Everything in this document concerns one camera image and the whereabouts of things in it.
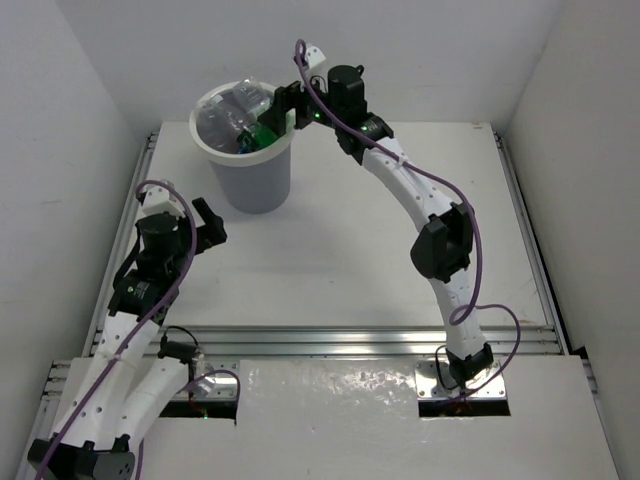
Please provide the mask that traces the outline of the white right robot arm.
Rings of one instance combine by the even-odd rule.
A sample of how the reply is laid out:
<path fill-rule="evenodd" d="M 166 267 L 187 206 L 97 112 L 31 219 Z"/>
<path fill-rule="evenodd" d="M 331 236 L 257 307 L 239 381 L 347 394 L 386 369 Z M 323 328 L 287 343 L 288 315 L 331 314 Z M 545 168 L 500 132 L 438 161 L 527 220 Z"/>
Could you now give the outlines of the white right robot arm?
<path fill-rule="evenodd" d="M 466 198 L 453 201 L 440 191 L 444 180 L 408 160 L 392 128 L 370 112 L 361 66 L 330 69 L 327 86 L 313 81 L 308 65 L 300 80 L 279 87 L 260 123 L 277 134 L 292 122 L 301 130 L 318 123 L 334 130 L 343 152 L 374 175 L 413 221 L 418 236 L 411 247 L 414 268 L 426 278 L 438 302 L 446 331 L 446 355 L 455 384 L 463 388 L 493 362 L 474 309 L 481 276 L 482 246 L 473 208 Z"/>

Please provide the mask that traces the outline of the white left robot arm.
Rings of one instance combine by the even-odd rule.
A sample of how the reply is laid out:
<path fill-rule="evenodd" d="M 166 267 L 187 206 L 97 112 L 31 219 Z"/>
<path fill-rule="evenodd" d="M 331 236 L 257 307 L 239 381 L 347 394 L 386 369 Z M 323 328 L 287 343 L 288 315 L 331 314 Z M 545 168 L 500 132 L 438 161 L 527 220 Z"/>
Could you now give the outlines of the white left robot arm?
<path fill-rule="evenodd" d="M 38 479 L 139 478 L 144 435 L 194 378 L 197 346 L 164 339 L 144 379 L 131 385 L 193 258 L 226 242 L 224 223 L 204 198 L 192 200 L 190 209 L 153 192 L 139 201 L 143 215 L 114 276 L 91 364 L 51 436 L 29 448 Z"/>

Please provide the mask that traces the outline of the clear bottle dark green label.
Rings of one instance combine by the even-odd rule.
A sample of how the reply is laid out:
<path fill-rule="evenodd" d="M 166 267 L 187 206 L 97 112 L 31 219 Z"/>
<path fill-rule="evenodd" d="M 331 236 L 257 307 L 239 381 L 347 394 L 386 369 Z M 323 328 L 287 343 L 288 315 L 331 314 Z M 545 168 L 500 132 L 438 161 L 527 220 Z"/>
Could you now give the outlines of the clear bottle dark green label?
<path fill-rule="evenodd" d="M 253 135 L 253 133 L 249 130 L 244 130 L 237 137 L 237 145 L 238 145 L 238 154 L 248 154 L 255 152 L 259 149 L 259 144 Z"/>

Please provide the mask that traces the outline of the green plastic bottle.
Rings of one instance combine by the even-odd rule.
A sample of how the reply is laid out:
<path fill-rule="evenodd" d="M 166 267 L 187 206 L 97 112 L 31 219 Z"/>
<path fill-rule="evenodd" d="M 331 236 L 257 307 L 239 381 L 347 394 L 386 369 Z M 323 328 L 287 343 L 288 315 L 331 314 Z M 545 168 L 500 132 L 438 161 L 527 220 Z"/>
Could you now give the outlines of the green plastic bottle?
<path fill-rule="evenodd" d="M 278 140 L 278 136 L 268 127 L 262 124 L 251 126 L 251 135 L 254 141 L 254 150 L 265 149 Z"/>

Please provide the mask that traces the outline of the clear bottle green white label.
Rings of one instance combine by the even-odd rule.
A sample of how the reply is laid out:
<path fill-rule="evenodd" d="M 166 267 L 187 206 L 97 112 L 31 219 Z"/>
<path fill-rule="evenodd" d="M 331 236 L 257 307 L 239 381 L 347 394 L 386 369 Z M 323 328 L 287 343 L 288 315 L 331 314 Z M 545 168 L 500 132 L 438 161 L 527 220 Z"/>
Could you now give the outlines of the clear bottle green white label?
<path fill-rule="evenodd" d="M 233 87 L 232 94 L 239 106 L 254 119 L 258 119 L 272 105 L 269 92 L 253 77 L 239 81 Z"/>

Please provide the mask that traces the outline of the clear unlabelled bottle blue cap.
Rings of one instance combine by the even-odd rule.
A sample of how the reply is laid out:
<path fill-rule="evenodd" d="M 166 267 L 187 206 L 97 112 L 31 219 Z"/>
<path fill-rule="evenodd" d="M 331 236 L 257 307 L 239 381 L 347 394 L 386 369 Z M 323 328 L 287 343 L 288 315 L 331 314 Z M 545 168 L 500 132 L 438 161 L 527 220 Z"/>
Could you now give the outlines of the clear unlabelled bottle blue cap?
<path fill-rule="evenodd" d="M 200 138 L 212 149 L 238 154 L 237 137 L 252 125 L 250 117 L 238 106 L 217 95 L 196 107 L 196 129 Z"/>

